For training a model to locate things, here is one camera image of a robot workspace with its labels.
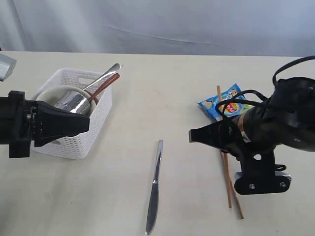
table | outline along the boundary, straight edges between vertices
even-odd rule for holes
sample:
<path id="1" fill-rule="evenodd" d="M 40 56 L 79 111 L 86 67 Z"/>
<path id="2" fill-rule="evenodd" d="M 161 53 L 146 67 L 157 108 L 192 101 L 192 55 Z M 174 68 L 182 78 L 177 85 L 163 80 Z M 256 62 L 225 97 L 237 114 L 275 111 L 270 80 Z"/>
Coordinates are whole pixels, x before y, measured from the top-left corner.
<path id="1" fill-rule="evenodd" d="M 17 59 L 0 84 L 35 91 L 57 69 L 103 72 L 119 62 L 113 107 L 88 156 L 80 161 L 31 152 L 9 159 L 0 146 L 0 235 L 144 235 L 158 139 L 164 139 L 159 209 L 152 236 L 313 235 L 313 153 L 281 146 L 292 185 L 283 194 L 239 196 L 229 209 L 218 151 L 190 144 L 188 131 L 209 124 L 197 106 L 234 83 L 270 96 L 272 75 L 293 58 L 2 52 Z M 314 76 L 314 62 L 281 74 Z M 230 173 L 240 170 L 229 157 Z"/>

white curtain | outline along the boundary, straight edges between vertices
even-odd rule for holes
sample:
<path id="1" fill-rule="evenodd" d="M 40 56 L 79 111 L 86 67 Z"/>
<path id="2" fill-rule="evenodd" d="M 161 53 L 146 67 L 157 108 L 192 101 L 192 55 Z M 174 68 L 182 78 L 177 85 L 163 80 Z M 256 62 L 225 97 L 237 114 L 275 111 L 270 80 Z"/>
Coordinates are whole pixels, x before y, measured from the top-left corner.
<path id="1" fill-rule="evenodd" d="M 314 12 L 314 0 L 0 0 L 0 47 L 305 56 Z"/>

snack bag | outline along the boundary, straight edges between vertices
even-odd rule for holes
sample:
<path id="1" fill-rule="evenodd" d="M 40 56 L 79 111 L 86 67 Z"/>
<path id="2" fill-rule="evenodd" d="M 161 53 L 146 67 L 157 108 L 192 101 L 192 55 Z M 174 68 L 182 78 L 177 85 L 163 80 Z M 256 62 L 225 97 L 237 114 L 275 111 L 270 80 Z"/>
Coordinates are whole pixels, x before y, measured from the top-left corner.
<path id="1" fill-rule="evenodd" d="M 241 92 L 241 89 L 238 87 L 237 84 L 234 84 L 232 87 L 230 87 L 227 91 L 222 93 L 222 100 L 231 99 L 236 94 Z M 237 97 L 237 99 L 243 99 L 246 100 L 245 96 L 241 95 Z M 221 116 L 216 111 L 216 105 L 219 102 L 218 96 L 210 97 L 207 100 L 204 100 L 202 102 L 199 102 L 198 104 L 202 107 L 202 109 L 212 118 L 219 121 Z M 241 115 L 247 110 L 252 108 L 251 105 L 246 104 L 240 104 L 240 103 L 230 103 L 227 108 L 224 111 L 224 114 L 227 117 L 232 117 L 236 115 Z"/>

knife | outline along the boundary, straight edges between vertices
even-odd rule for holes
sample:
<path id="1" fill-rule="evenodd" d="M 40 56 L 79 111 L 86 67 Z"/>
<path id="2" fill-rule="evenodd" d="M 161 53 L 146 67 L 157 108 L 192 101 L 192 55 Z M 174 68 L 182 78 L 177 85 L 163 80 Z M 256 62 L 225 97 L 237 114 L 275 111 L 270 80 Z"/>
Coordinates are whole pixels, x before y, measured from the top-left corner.
<path id="1" fill-rule="evenodd" d="M 163 150 L 163 140 L 158 141 L 157 148 L 157 160 L 156 160 L 156 169 L 154 172 L 152 190 L 149 202 L 148 216 L 147 216 L 147 226 L 146 226 L 146 235 L 149 235 L 154 227 L 158 214 L 158 174 L 159 167 L 161 166 Z"/>

metal mug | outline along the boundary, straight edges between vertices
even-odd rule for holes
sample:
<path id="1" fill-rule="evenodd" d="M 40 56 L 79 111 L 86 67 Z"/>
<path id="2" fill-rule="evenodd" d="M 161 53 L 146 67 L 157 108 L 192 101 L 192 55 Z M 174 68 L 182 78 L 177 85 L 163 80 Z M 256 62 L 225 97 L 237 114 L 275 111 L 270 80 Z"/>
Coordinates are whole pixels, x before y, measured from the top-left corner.
<path id="1" fill-rule="evenodd" d="M 67 91 L 54 107 L 82 115 L 85 115 L 91 109 L 88 99 L 83 94 L 74 90 Z"/>

